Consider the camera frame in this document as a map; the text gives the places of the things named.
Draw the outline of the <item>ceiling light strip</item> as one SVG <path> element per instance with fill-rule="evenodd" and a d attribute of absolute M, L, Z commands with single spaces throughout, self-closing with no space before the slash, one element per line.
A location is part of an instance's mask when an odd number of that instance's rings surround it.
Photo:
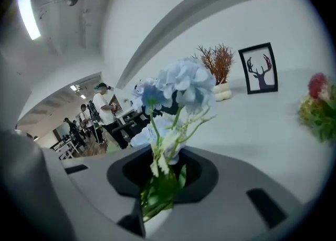
<path fill-rule="evenodd" d="M 31 40 L 39 38 L 41 34 L 34 17 L 31 0 L 17 0 L 17 5 L 20 16 Z"/>

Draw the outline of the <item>blue flower bouquet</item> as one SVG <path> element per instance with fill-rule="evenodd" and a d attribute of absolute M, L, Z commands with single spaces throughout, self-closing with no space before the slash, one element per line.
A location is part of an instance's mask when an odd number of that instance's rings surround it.
<path fill-rule="evenodd" d="M 180 151 L 197 128 L 211 120 L 207 116 L 215 102 L 215 77 L 196 58 L 171 63 L 156 78 L 140 80 L 134 87 L 134 107 L 149 117 L 149 124 L 130 141 L 132 147 L 149 145 L 150 177 L 141 189 L 144 222 L 171 210 L 177 193 L 195 180 L 198 168 Z"/>

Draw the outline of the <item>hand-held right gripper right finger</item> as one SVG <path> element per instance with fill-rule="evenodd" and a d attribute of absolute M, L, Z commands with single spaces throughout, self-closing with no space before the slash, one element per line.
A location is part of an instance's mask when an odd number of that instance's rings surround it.
<path fill-rule="evenodd" d="M 260 189 L 288 218 L 303 204 L 253 165 L 229 156 L 187 147 L 217 167 L 218 182 L 200 202 L 176 204 L 145 224 L 146 241 L 248 241 L 269 230 L 247 192 Z"/>

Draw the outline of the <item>pink flower bouquet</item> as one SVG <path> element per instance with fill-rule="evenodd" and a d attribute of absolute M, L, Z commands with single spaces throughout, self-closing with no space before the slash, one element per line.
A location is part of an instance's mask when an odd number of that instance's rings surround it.
<path fill-rule="evenodd" d="M 320 142 L 336 143 L 336 82 L 325 74 L 314 74 L 308 94 L 301 100 L 298 119 Z"/>

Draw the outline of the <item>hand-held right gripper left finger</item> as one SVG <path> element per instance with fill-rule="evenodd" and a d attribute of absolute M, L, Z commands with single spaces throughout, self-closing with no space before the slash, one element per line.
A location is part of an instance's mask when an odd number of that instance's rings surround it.
<path fill-rule="evenodd" d="M 61 161 L 42 150 L 56 195 L 76 238 L 144 238 L 140 205 L 122 196 L 107 178 L 108 168 L 130 151 Z"/>

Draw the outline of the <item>black framed deer picture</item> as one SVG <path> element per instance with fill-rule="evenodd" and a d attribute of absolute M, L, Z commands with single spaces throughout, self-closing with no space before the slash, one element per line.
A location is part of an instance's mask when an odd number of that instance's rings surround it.
<path fill-rule="evenodd" d="M 271 43 L 244 48 L 238 53 L 249 95 L 278 91 L 277 68 Z"/>

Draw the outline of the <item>orange plant in white pot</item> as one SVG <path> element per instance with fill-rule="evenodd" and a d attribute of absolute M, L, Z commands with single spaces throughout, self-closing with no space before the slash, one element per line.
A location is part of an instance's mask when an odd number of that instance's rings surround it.
<path fill-rule="evenodd" d="M 199 45 L 197 50 L 200 52 L 200 60 L 216 79 L 213 89 L 215 100 L 221 102 L 230 99 L 232 91 L 228 84 L 228 76 L 234 63 L 234 53 L 231 48 L 224 44 L 218 44 L 213 48 Z"/>

